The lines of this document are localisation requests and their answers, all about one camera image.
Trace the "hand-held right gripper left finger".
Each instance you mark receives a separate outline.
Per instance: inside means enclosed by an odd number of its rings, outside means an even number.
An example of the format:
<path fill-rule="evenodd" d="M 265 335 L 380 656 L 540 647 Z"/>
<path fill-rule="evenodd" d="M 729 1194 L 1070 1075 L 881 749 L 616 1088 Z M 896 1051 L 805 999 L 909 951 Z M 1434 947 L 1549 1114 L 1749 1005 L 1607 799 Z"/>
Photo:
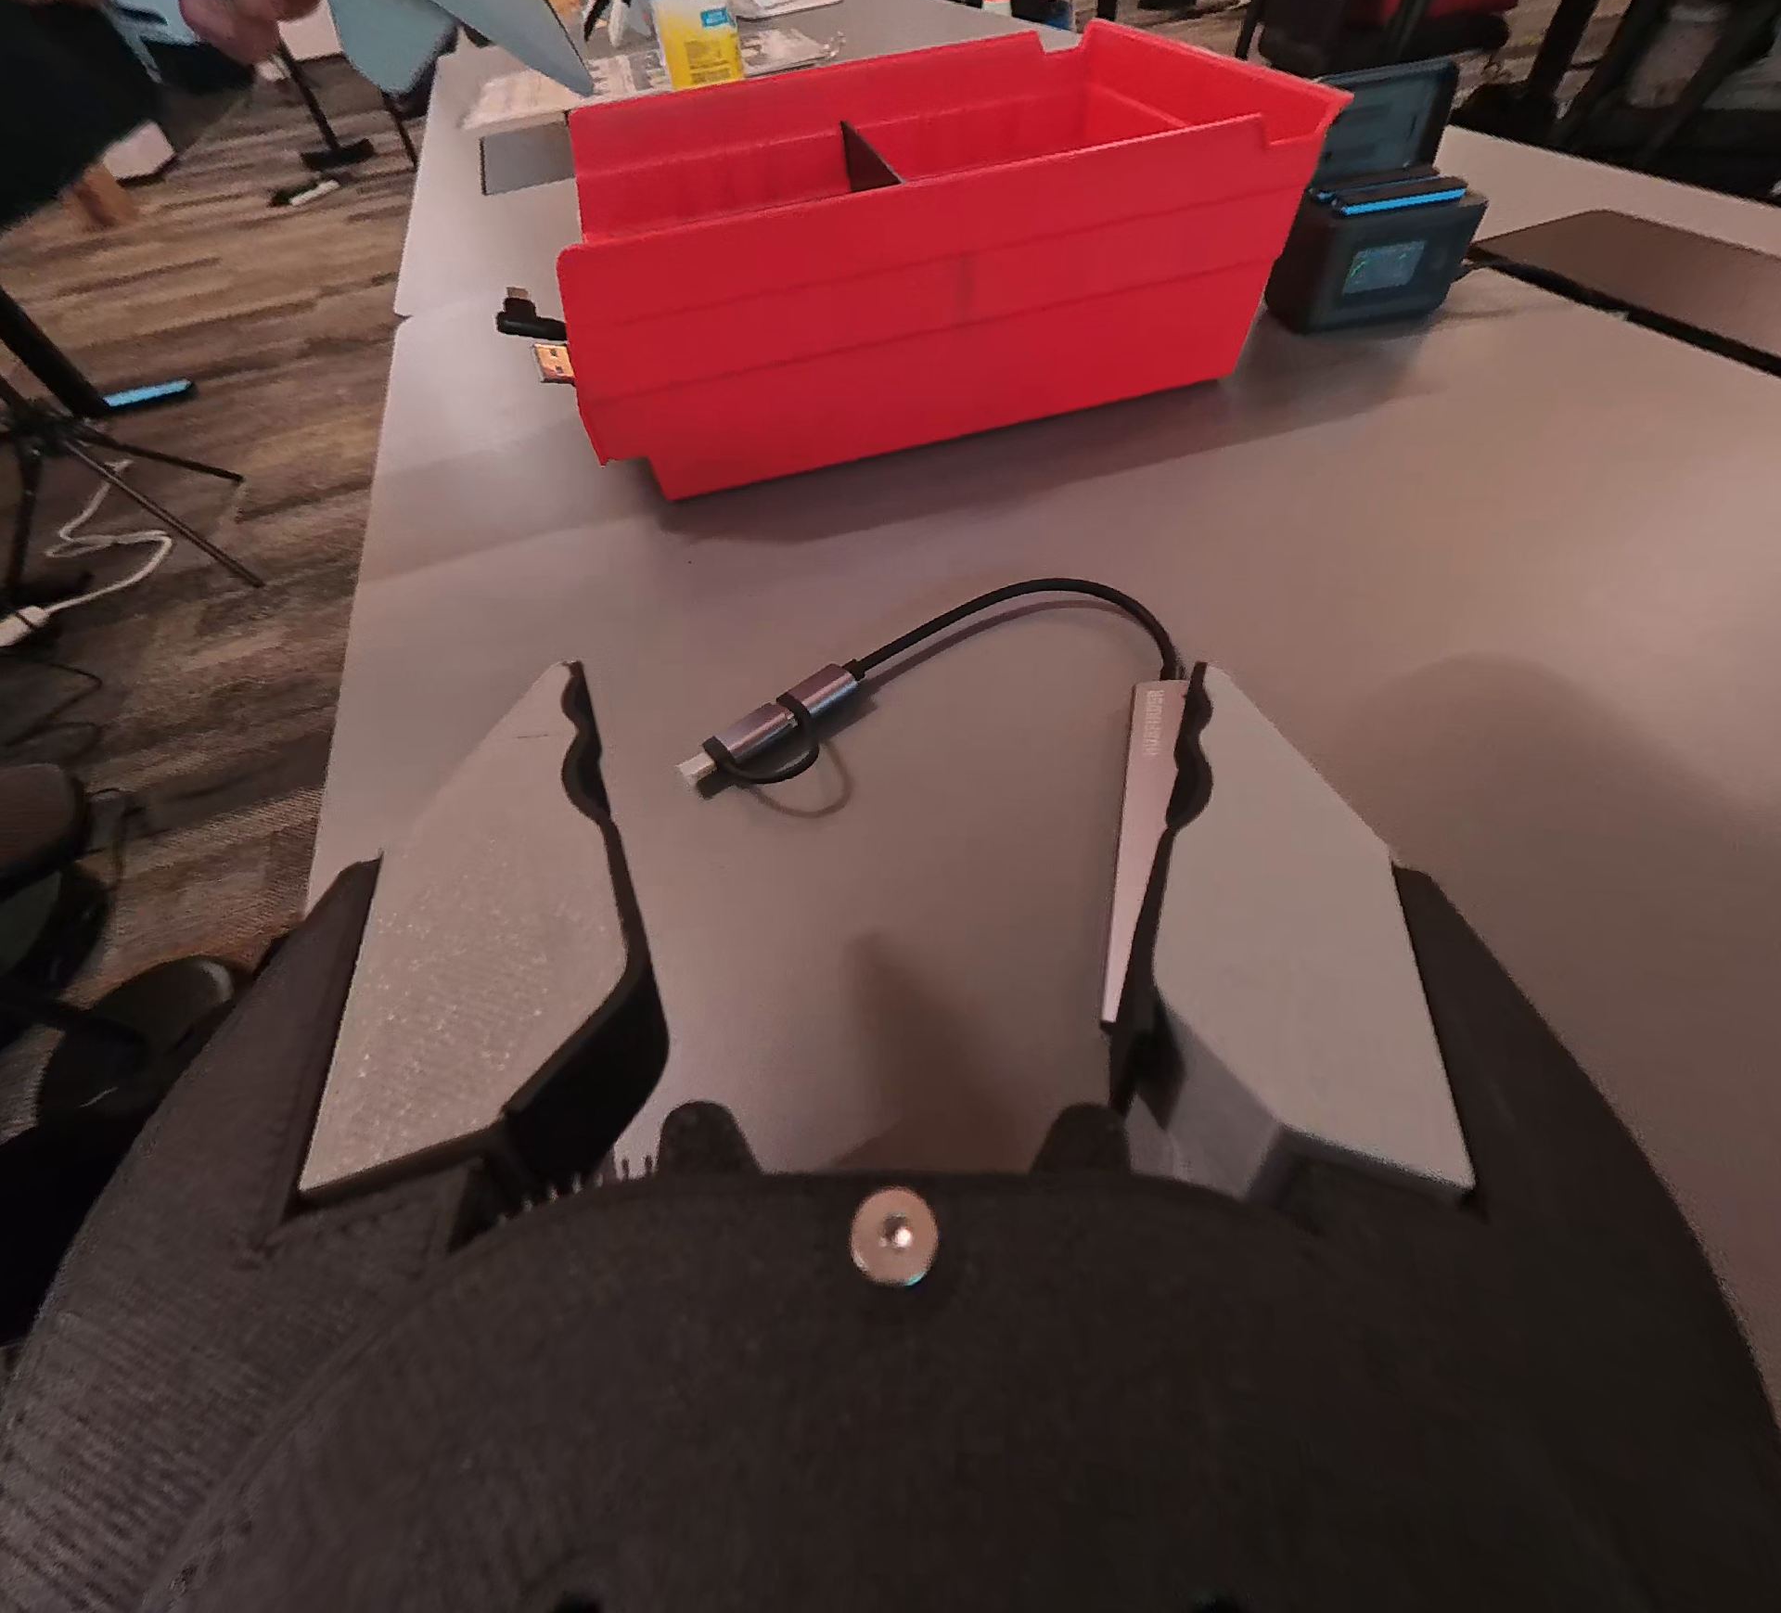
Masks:
<path fill-rule="evenodd" d="M 668 1051 L 586 675 L 553 663 L 375 864 L 297 1194 L 597 1184 Z"/>

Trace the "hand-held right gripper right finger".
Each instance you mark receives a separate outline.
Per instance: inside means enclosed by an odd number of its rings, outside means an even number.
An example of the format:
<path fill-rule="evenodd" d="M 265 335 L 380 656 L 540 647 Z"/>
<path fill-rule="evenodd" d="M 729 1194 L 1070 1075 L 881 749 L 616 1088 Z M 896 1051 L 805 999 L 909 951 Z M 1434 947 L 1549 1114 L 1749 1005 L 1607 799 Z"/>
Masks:
<path fill-rule="evenodd" d="M 1475 1188 L 1397 865 L 1236 680 L 1191 678 L 1108 1036 L 1130 1164 L 1249 1203 L 1310 1164 Z"/>

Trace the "red plastic bin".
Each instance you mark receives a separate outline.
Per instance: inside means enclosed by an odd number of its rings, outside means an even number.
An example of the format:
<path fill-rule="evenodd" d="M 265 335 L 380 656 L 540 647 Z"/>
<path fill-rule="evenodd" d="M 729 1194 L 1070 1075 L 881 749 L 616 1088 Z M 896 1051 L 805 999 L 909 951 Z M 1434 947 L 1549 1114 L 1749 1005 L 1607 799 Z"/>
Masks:
<path fill-rule="evenodd" d="M 1096 22 L 571 111 L 590 448 L 681 502 L 1228 378 L 1347 100 Z"/>

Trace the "black tripod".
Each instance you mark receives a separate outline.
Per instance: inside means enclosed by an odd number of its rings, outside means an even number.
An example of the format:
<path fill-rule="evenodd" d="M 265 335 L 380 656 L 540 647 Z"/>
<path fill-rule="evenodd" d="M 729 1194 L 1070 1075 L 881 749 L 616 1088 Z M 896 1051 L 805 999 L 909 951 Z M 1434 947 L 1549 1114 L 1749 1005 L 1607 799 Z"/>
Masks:
<path fill-rule="evenodd" d="M 198 385 L 191 378 L 167 378 L 109 393 L 100 391 L 9 291 L 2 293 L 2 344 L 41 389 L 41 395 L 28 396 L 9 378 L 2 380 L 4 450 L 11 456 L 17 478 L 17 506 L 2 580 L 4 600 L 9 608 L 43 604 L 52 597 L 50 587 L 30 578 L 30 561 L 44 469 L 56 461 L 85 469 L 100 482 L 102 497 L 121 497 L 135 511 L 145 513 L 174 545 L 185 545 L 200 552 L 249 589 L 263 591 L 267 587 L 258 573 L 224 550 L 211 535 L 169 511 L 167 506 L 147 495 L 121 469 L 106 463 L 100 456 L 111 452 L 124 461 L 148 461 L 234 487 L 245 485 L 247 478 L 232 467 L 215 467 L 119 437 L 121 421 L 197 398 Z"/>

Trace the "blue and black device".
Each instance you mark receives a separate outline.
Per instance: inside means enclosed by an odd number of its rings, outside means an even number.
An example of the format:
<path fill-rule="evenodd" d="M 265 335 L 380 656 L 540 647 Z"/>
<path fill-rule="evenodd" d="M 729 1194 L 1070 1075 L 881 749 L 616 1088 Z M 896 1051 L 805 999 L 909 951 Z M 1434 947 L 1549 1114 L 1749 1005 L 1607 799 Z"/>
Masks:
<path fill-rule="evenodd" d="M 1347 105 L 1323 148 L 1261 306 L 1287 332 L 1425 320 L 1460 274 L 1488 200 L 1440 168 L 1458 63 L 1334 74 Z"/>

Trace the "black flat panel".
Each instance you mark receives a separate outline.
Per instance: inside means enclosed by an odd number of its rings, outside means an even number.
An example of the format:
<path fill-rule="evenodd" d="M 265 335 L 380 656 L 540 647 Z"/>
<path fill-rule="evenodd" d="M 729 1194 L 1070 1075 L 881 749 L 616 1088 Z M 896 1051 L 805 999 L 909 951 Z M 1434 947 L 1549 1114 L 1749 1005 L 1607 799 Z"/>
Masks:
<path fill-rule="evenodd" d="M 1612 209 L 1492 235 L 1471 261 L 1779 374 L 1779 257 Z"/>

